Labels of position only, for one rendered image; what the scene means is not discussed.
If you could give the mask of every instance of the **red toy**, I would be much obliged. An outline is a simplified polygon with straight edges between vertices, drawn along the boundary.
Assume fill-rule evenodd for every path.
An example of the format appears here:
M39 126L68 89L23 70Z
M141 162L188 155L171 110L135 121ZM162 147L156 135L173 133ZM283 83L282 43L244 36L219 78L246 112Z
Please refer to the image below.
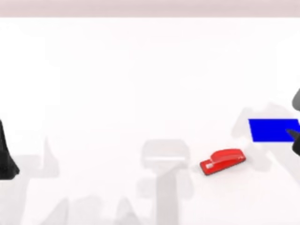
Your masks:
M245 160L246 157L240 149L225 149L215 151L210 159L200 163L200 167L205 175L211 175Z

